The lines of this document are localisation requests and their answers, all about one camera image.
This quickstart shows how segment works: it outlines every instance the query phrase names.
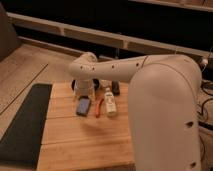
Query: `brown object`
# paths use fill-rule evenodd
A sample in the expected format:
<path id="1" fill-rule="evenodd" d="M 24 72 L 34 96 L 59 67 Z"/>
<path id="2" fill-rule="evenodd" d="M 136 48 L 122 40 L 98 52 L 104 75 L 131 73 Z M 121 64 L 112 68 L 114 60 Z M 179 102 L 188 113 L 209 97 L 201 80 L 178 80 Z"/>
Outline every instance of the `brown object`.
<path id="1" fill-rule="evenodd" d="M 16 32 L 0 3 L 0 61 L 21 45 Z"/>
<path id="2" fill-rule="evenodd" d="M 115 97 L 118 112 L 115 118 L 108 118 L 102 105 L 102 115 L 97 119 L 95 102 L 84 118 L 75 114 L 77 100 L 70 84 L 54 84 L 37 170 L 135 170 L 126 84 L 120 84 L 120 92 Z M 97 100 L 103 93 L 96 92 Z"/>

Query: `cable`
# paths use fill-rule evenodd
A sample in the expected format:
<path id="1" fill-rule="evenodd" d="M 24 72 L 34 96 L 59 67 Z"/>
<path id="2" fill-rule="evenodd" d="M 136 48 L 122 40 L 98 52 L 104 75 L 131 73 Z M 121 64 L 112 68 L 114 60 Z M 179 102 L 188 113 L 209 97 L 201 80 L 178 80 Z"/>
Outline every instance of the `cable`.
<path id="1" fill-rule="evenodd" d="M 206 86 L 208 86 L 208 85 L 211 85 L 211 84 L 213 84 L 212 82 L 209 82 L 209 81 L 207 81 L 207 82 L 202 82 L 202 84 L 201 84 L 201 89 L 202 89 L 202 91 L 204 92 L 204 93 L 206 93 L 207 95 L 209 95 L 209 96 L 213 96 L 213 94 L 212 93 L 209 93 L 208 91 L 206 91 Z"/>
<path id="2" fill-rule="evenodd" d="M 208 110 L 203 107 L 203 113 L 202 111 L 197 111 L 197 114 L 198 114 L 198 117 L 200 119 L 200 121 L 203 121 L 203 122 L 207 122 L 208 119 L 209 119 L 209 113 L 208 113 Z"/>
<path id="3" fill-rule="evenodd" d="M 207 57 L 207 59 L 210 59 L 210 56 L 211 56 L 212 50 L 213 50 L 213 46 L 212 46 L 212 47 L 210 48 L 210 50 L 209 50 L 209 56 Z"/>
<path id="4" fill-rule="evenodd" d="M 199 124 L 199 126 L 206 128 L 209 131 L 213 131 L 213 125 L 210 125 L 208 123 L 204 123 L 204 122 L 201 122 L 201 121 L 199 121 L 198 124 Z"/>

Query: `orange object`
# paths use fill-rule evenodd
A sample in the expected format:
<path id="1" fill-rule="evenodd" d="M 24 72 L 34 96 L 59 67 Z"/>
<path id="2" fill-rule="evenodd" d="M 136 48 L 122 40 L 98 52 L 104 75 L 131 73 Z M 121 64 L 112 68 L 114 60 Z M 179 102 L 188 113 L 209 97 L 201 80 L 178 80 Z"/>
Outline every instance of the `orange object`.
<path id="1" fill-rule="evenodd" d="M 95 106 L 95 117 L 96 118 L 99 118 L 101 115 L 101 104 L 103 101 L 104 101 L 104 98 L 101 98 Z"/>

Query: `small bottle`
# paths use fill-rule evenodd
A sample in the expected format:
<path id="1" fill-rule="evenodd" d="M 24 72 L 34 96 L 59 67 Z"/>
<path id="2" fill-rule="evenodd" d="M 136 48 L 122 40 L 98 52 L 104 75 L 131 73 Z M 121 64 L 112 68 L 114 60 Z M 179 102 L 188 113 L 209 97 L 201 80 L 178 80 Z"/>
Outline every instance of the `small bottle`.
<path id="1" fill-rule="evenodd" d="M 111 92 L 110 88 L 107 87 L 105 89 L 104 94 L 104 101 L 106 104 L 106 112 L 108 117 L 112 117 L 116 115 L 116 104 L 115 104 L 115 98 L 113 96 L 113 93 Z"/>

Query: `dark gray pad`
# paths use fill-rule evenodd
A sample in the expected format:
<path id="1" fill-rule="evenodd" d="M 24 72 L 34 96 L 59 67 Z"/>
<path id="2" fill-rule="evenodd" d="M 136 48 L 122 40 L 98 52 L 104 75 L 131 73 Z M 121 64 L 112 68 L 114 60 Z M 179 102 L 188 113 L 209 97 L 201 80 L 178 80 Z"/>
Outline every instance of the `dark gray pad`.
<path id="1" fill-rule="evenodd" d="M 0 141 L 0 162 L 37 165 L 51 89 L 33 85 Z"/>

